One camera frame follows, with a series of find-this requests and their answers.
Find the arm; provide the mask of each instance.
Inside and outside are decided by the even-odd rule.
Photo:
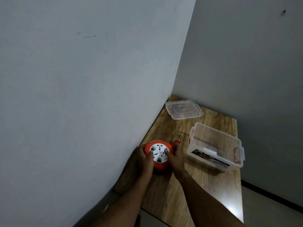
[[[244,226],[224,205],[209,195],[195,182],[184,168],[183,153],[179,145],[175,155],[165,152],[176,179],[180,182],[191,218],[200,226]]]
[[[154,168],[153,154],[146,157],[141,147],[137,147],[136,151],[142,174],[134,185],[112,204],[92,227],[134,226],[143,195],[152,177]]]

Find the wooden tabletop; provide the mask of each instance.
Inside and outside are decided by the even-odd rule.
[[[169,99],[169,101],[177,100],[181,99],[175,96]],[[180,139],[187,172],[204,190],[243,222],[240,169],[220,172],[186,154],[190,130],[196,122],[238,137],[236,119],[204,107],[201,108],[204,113],[202,117],[173,120],[164,107],[142,140],[142,144],[153,140],[162,140],[172,144],[174,140]],[[123,194],[137,177],[136,156],[133,152],[113,190]],[[184,192],[171,169],[163,173],[154,171],[141,208],[172,227],[194,227]]]

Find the person's right hand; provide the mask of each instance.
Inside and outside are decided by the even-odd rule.
[[[169,164],[172,167],[175,177],[179,180],[187,171],[184,168],[183,152],[179,144],[177,144],[175,155],[172,155],[169,151],[164,151],[168,158]]]

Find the baseboard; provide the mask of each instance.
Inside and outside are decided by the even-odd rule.
[[[281,198],[281,197],[279,197],[279,196],[277,196],[277,195],[275,195],[275,194],[273,194],[271,192],[268,192],[268,191],[266,191],[264,189],[261,189],[260,187],[254,186],[253,184],[250,184],[250,183],[248,183],[248,182],[246,182],[244,180],[241,180],[241,186],[244,186],[244,187],[246,187],[246,188],[248,188],[248,189],[250,189],[252,191],[255,191],[256,193],[259,193],[259,194],[261,194],[261,195],[263,195],[263,196],[265,196],[267,198],[270,198],[271,200],[279,202],[282,205],[285,205],[285,206],[287,206],[287,207],[289,207],[289,208],[291,208],[293,210],[296,210],[296,211],[298,211],[300,213],[303,213],[303,207],[302,206],[299,206],[299,205],[297,205],[297,204],[295,204],[293,202],[290,202],[290,201],[288,201],[288,200],[286,200],[284,198]]]

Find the floor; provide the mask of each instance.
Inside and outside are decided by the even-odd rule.
[[[110,191],[104,198],[74,227],[89,226],[100,214],[100,210],[107,208],[119,195]],[[242,187],[242,202],[244,224],[246,227],[265,226],[303,226],[303,214],[290,209],[278,202],[264,197],[246,187]],[[166,224],[151,216],[144,210],[140,210],[141,227],[167,227]]]

